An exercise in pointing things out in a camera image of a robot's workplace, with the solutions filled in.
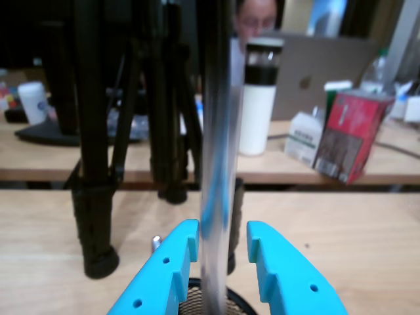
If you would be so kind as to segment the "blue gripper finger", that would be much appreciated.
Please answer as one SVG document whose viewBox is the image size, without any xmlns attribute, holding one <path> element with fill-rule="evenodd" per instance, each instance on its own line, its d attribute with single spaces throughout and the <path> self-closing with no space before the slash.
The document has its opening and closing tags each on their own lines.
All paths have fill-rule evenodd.
<svg viewBox="0 0 420 315">
<path fill-rule="evenodd" d="M 177 314 L 187 300 L 190 265 L 198 261 L 200 224 L 181 222 L 154 251 L 109 314 Z"/>
<path fill-rule="evenodd" d="M 334 287 L 275 228 L 247 223 L 247 253 L 256 265 L 259 296 L 271 314 L 347 314 Z"/>
</svg>

